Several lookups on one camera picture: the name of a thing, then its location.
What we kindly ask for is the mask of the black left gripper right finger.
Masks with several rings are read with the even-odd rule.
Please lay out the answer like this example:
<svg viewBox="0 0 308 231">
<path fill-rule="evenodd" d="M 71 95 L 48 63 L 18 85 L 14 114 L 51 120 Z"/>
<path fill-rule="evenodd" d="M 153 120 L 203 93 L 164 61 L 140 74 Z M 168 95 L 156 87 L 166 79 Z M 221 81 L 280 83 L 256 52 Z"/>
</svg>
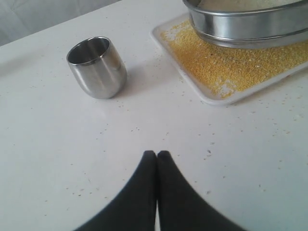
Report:
<svg viewBox="0 0 308 231">
<path fill-rule="evenodd" d="M 187 182 L 170 152 L 157 155 L 158 211 L 162 231 L 243 231 L 210 206 Z"/>
</svg>

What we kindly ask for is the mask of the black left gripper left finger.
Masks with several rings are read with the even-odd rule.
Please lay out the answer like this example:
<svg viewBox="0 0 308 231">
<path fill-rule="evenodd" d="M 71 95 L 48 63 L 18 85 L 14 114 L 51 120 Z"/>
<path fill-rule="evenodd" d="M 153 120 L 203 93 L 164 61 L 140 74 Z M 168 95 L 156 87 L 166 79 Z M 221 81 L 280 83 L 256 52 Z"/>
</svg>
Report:
<svg viewBox="0 0 308 231">
<path fill-rule="evenodd" d="M 145 151 L 125 187 L 78 231 L 153 231 L 156 216 L 156 155 Z"/>
</svg>

